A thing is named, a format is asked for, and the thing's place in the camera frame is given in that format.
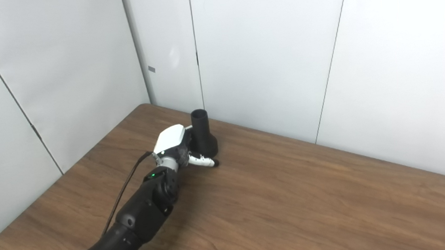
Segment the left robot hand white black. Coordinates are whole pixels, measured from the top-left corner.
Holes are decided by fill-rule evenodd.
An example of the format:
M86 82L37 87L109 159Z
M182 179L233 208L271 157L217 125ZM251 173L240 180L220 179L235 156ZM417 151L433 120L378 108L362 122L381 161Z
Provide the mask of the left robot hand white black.
M188 165L218 167L219 161L205 156L191 147L192 126L176 124L163 130L153 150L157 166L166 167L174 172Z

